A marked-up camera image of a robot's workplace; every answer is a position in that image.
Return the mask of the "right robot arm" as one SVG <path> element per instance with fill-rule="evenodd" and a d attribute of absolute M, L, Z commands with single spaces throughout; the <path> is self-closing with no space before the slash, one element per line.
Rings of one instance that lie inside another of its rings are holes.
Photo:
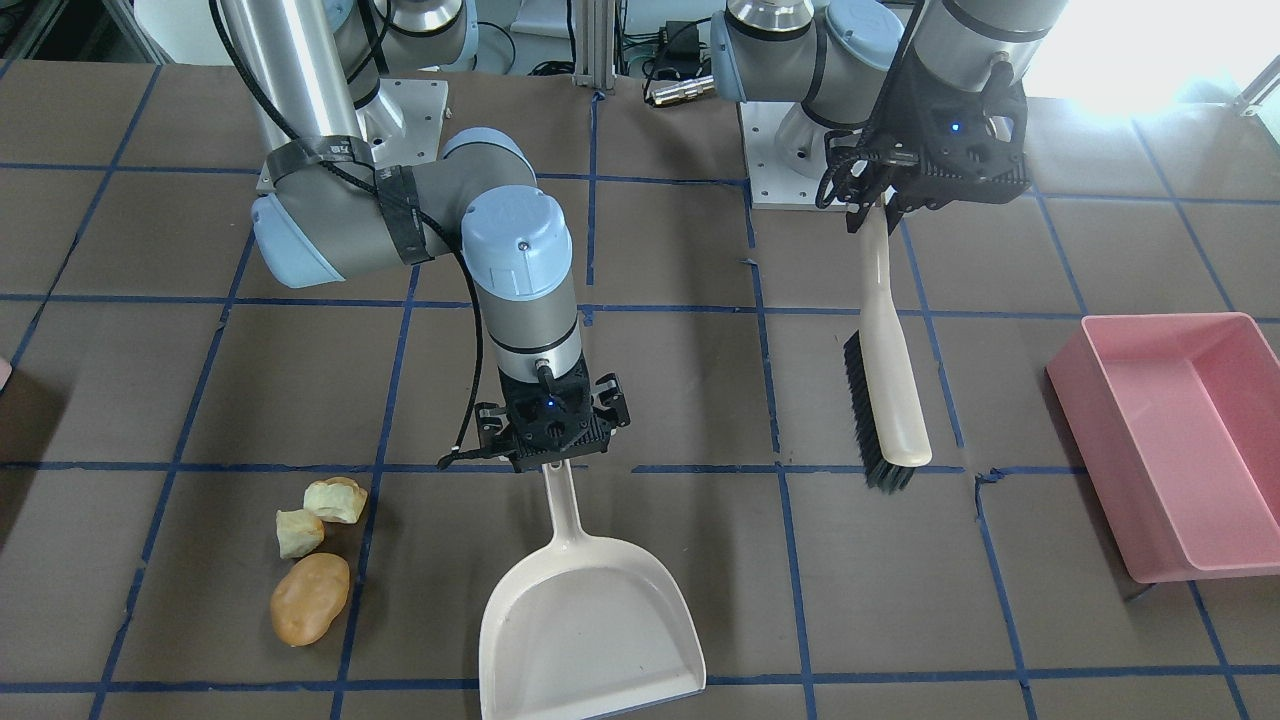
<path fill-rule="evenodd" d="M 630 423 L 616 375 L 582 350 L 573 242 L 557 200 L 506 133 L 458 132 L 436 160 L 378 165 L 358 126 L 320 1 L 211 1 L 214 29 L 269 128 L 271 190 L 253 233 L 287 287 L 337 283 L 451 255 L 474 307 L 476 355 L 497 364 L 500 404 L 471 402 L 477 447 L 517 471 L 604 454 Z"/>

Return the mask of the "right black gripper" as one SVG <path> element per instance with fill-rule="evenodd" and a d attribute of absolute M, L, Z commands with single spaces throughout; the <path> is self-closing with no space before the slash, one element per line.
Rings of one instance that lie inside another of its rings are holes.
<path fill-rule="evenodd" d="M 604 454 L 631 418 L 614 374 L 596 383 L 579 373 L 548 388 L 499 374 L 506 404 L 476 404 L 480 459 L 572 459 Z"/>

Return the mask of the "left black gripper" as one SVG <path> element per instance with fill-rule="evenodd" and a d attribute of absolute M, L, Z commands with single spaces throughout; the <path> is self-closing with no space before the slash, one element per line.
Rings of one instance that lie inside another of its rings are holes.
<path fill-rule="evenodd" d="M 888 135 L 824 135 L 826 170 L 815 195 L 815 206 L 846 205 L 849 233 L 860 231 L 870 206 L 890 187 L 893 170 L 906 165 L 906 150 Z"/>

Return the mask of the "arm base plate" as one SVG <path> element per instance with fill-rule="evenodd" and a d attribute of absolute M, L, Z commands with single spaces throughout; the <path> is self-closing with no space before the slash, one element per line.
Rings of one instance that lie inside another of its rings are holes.
<path fill-rule="evenodd" d="M 357 136 L 305 136 L 300 143 L 266 114 L 259 111 L 268 159 L 259 173 L 260 193 L 275 191 L 276 179 L 308 164 L 344 163 L 371 167 L 407 167 L 436 159 L 445 115 L 448 85 L 439 79 L 385 78 L 366 70 L 348 86 L 353 99 Z"/>
<path fill-rule="evenodd" d="M 828 128 L 797 102 L 741 102 L 739 115 L 753 205 L 815 211 Z"/>

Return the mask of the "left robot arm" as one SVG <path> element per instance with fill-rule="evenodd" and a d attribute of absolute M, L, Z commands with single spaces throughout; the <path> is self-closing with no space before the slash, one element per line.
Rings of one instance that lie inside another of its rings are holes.
<path fill-rule="evenodd" d="M 1030 186 L 1023 76 L 1062 1 L 728 1 L 710 18 L 717 94 L 792 102 L 823 135 L 814 204 L 849 232 L 954 201 L 1006 204 Z"/>

